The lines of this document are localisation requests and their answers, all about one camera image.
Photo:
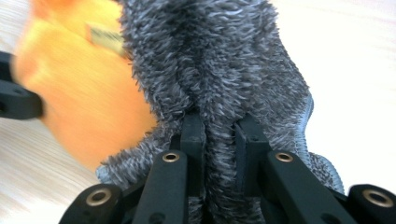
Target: brass insert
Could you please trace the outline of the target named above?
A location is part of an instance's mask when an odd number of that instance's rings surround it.
[[[289,153],[279,152],[276,153],[275,156],[279,161],[283,161],[283,162],[293,161],[293,157]]]
[[[166,162],[174,162],[174,161],[178,161],[178,159],[180,159],[180,156],[173,152],[169,152],[163,155],[163,160]]]
[[[394,205],[394,202],[390,197],[374,189],[365,189],[363,191],[363,196],[370,203],[381,207],[392,207]]]
[[[111,198],[111,191],[109,189],[97,189],[88,195],[87,205],[89,206],[99,206],[106,203]]]

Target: orange plush toy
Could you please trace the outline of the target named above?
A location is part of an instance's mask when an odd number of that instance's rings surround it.
[[[14,79],[42,98],[40,119],[94,170],[156,126],[123,57],[120,6],[110,0],[32,0],[31,6]]]

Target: light wood table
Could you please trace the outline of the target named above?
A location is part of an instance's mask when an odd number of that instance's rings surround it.
[[[396,192],[396,2],[273,0],[291,58],[311,87],[308,148],[327,157],[346,192]],[[0,0],[0,50],[21,35],[26,0]],[[36,119],[0,119],[0,223],[57,223],[94,174]]]

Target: fuzzy gray fabric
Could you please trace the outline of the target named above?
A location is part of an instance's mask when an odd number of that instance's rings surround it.
[[[189,222],[203,203],[217,223],[264,223],[260,200],[235,187],[233,124],[246,113],[273,149],[294,152],[326,186],[342,192],[331,163],[306,148],[313,101],[284,49],[276,11],[259,0],[120,0],[124,47],[158,126],[136,148],[98,168],[98,178],[123,189],[149,173],[156,154],[180,133],[187,111],[205,123],[205,197],[190,198]]]

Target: label tag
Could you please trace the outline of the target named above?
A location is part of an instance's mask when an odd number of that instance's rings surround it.
[[[123,38],[120,32],[110,30],[99,24],[87,23],[88,39],[94,44],[110,49],[121,57],[125,57],[125,50],[122,48]]]

